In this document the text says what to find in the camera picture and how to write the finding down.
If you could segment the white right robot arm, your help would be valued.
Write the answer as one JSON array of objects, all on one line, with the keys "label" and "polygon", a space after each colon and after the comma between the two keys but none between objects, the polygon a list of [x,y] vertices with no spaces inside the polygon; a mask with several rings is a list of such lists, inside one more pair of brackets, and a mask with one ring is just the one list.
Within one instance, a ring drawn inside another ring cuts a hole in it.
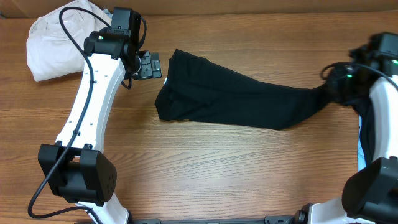
[{"label": "white right robot arm", "polygon": [[349,56],[320,77],[335,102],[359,114],[366,165],[346,181],[340,198],[265,223],[397,223],[397,34],[374,34]]}]

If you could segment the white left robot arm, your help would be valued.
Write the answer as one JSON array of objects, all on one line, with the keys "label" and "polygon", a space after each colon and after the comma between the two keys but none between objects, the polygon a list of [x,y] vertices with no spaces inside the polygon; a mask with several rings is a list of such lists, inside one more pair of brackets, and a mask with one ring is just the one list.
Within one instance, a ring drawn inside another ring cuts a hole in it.
[{"label": "white left robot arm", "polygon": [[103,153],[104,133],[120,86],[162,76],[159,54],[142,50],[146,32],[138,12],[117,7],[112,21],[78,46],[85,64],[72,110],[56,141],[39,149],[42,185],[93,223],[133,221],[115,193],[117,171]]}]

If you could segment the black t-shirt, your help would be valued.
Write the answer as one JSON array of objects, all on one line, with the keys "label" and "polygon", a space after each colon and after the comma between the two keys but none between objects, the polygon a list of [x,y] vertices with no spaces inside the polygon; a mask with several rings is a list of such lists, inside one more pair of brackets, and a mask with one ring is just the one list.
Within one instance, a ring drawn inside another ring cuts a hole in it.
[{"label": "black t-shirt", "polygon": [[325,85],[306,89],[264,83],[176,50],[155,107],[166,121],[282,130],[309,119],[330,102]]}]

